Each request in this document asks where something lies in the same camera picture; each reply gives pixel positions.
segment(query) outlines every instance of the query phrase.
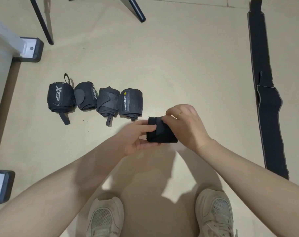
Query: floor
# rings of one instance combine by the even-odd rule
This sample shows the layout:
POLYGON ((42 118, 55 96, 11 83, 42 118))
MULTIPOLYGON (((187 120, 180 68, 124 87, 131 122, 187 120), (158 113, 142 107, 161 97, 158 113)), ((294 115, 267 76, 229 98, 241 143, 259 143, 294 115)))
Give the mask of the floor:
MULTIPOLYGON (((175 104, 192 104, 212 138, 264 166, 249 1, 137 0, 147 17, 140 23, 125 0, 37 0, 51 21, 55 45, 50 46, 29 0, 0 0, 2 22, 20 36, 45 41, 41 62, 18 67, 0 136, 0 169, 16 172, 12 197, 129 122, 115 118, 107 127, 95 111, 76 109, 65 126, 46 103, 48 85, 63 81, 65 72, 75 85, 91 81, 97 90, 140 89, 142 119, 162 116, 175 104)), ((274 84, 283 100, 279 119, 286 163, 290 180, 299 185, 299 0, 263 0, 263 12, 274 84)), ((210 184, 229 196, 240 237, 274 236, 211 167, 181 144, 124 158, 62 236, 85 236, 90 203, 109 192, 124 204, 121 236, 197 236, 195 197, 210 184)))

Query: rolled fabric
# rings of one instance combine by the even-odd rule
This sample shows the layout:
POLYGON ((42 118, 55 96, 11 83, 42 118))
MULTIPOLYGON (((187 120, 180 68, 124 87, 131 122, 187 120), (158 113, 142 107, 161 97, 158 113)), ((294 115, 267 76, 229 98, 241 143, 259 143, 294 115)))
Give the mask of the rolled fabric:
POLYGON ((110 125, 113 116, 118 114, 120 91, 111 87, 100 88, 97 112, 103 117, 108 117, 107 126, 110 125))
POLYGON ((64 75, 64 79, 66 81, 65 77, 68 78, 68 83, 55 82, 49 85, 47 104, 52 112, 59 113, 59 116, 65 125, 69 125, 70 121, 66 113, 73 110, 76 101, 74 89, 70 85, 70 79, 66 73, 64 75))
POLYGON ((162 117, 149 117, 149 125, 156 125, 156 130, 146 132, 146 139, 148 142, 158 143, 177 143, 178 139, 175 137, 167 124, 162 121, 162 117))
POLYGON ((81 111, 97 108, 98 94, 90 81, 81 82, 75 87, 75 98, 81 111))
POLYGON ((143 94, 138 89, 125 89, 120 94, 119 115, 135 121, 143 113, 143 94))

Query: black lifting belt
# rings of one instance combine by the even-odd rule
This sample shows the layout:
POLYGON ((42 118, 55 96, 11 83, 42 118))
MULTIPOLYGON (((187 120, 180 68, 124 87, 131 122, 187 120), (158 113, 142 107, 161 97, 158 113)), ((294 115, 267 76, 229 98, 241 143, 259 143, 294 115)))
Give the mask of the black lifting belt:
POLYGON ((156 130, 146 133, 148 142, 177 143, 178 140, 162 117, 149 117, 149 125, 156 125, 156 130))
POLYGON ((100 88, 97 112, 103 117, 108 117, 107 126, 110 125, 112 116, 118 114, 120 91, 111 87, 100 88))
POLYGON ((143 94, 138 89, 125 89, 120 94, 119 115, 135 121, 143 112, 143 94))
POLYGON ((52 112, 59 113, 59 116, 63 120, 65 125, 69 125, 70 121, 67 112, 73 110, 75 106, 74 89, 70 84, 70 79, 65 73, 64 82, 55 82, 49 85, 49 91, 47 93, 47 104, 52 112))
POLYGON ((98 95, 93 83, 81 82, 75 87, 76 104, 81 111, 97 108, 98 95))
POLYGON ((248 22, 259 129, 266 169, 289 179, 278 113, 282 100, 273 84, 262 0, 251 0, 248 22))

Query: sneaker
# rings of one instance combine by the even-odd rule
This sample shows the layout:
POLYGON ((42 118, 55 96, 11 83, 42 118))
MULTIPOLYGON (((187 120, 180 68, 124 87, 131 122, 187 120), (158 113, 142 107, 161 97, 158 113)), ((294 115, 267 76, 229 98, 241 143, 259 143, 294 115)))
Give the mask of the sneaker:
POLYGON ((121 200, 113 197, 108 200, 95 199, 88 215, 87 237, 119 237, 124 221, 121 200))
POLYGON ((196 201, 196 217, 203 237, 234 237, 232 207, 216 187, 203 190, 196 201))

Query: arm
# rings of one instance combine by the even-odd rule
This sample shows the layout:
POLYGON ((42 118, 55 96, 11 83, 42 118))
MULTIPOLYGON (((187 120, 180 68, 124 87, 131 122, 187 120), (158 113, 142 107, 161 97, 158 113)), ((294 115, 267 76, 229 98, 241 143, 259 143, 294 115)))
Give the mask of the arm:
POLYGON ((162 119, 180 142, 195 151, 222 176, 274 234, 299 236, 299 186, 211 139, 196 110, 190 105, 172 107, 162 119))
POLYGON ((0 210, 0 236, 60 236, 124 156, 158 145, 139 139, 155 129, 156 125, 147 125, 147 120, 129 124, 23 191, 0 210))

